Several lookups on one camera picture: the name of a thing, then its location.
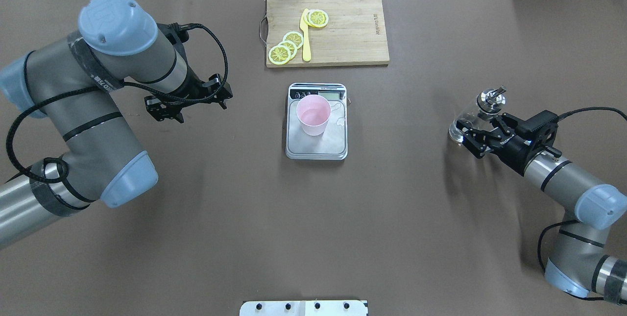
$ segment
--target metal bottle cap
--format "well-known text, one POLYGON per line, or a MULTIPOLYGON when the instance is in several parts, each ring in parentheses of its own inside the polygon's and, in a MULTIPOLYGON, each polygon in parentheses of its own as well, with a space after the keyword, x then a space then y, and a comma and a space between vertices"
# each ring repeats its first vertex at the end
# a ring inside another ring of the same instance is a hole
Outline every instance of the metal bottle cap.
POLYGON ((486 113, 499 113, 506 104, 506 97, 503 95, 506 91, 505 86, 500 86, 497 90, 488 88, 477 96, 477 105, 486 113))

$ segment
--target yellow knife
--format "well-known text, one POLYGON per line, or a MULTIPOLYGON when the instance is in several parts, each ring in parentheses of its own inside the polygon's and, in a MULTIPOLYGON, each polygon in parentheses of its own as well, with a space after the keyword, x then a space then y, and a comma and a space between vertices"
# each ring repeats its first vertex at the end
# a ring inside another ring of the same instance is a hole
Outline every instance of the yellow knife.
POLYGON ((300 15, 300 29, 303 31, 303 61, 311 61, 312 50, 309 46, 309 25, 307 24, 307 13, 309 9, 305 8, 303 14, 300 15))

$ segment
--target white bracket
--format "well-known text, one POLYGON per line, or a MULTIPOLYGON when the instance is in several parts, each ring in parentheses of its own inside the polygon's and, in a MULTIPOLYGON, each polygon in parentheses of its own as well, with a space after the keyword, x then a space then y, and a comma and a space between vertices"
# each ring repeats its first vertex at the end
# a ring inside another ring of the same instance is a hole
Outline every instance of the white bracket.
POLYGON ((244 302, 240 316, 368 316, 366 300, 244 302))

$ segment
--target lemon slice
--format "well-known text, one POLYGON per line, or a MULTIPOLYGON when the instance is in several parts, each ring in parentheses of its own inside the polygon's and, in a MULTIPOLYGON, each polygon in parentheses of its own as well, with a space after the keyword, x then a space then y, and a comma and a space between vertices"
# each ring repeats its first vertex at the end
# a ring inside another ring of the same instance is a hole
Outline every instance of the lemon slice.
POLYGON ((290 57, 291 53, 289 52, 289 48, 286 46, 273 46, 268 52, 268 59, 275 65, 287 64, 290 57))
POLYGON ((292 41, 282 41, 278 45, 286 46, 289 49, 290 56, 289 59, 293 59, 296 56, 296 52, 298 51, 298 46, 296 46, 295 42, 292 41))
POLYGON ((300 32, 296 32, 295 30, 285 33, 285 35, 283 36, 283 40, 294 42, 297 49, 300 49, 303 46, 303 35, 300 34, 300 32))
POLYGON ((323 28, 329 23, 329 15, 322 10, 309 10, 307 14, 307 24, 316 28, 323 28))

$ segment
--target digital scale display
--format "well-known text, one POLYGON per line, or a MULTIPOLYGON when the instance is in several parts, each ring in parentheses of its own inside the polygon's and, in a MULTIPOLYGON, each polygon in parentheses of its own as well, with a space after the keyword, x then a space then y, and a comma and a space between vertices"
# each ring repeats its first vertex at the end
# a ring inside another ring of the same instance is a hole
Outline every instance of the digital scale display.
POLYGON ((319 95, 327 98, 329 101, 338 101, 343 98, 344 91, 327 91, 327 90, 290 90, 289 97, 291 99, 302 99, 308 95, 319 95))

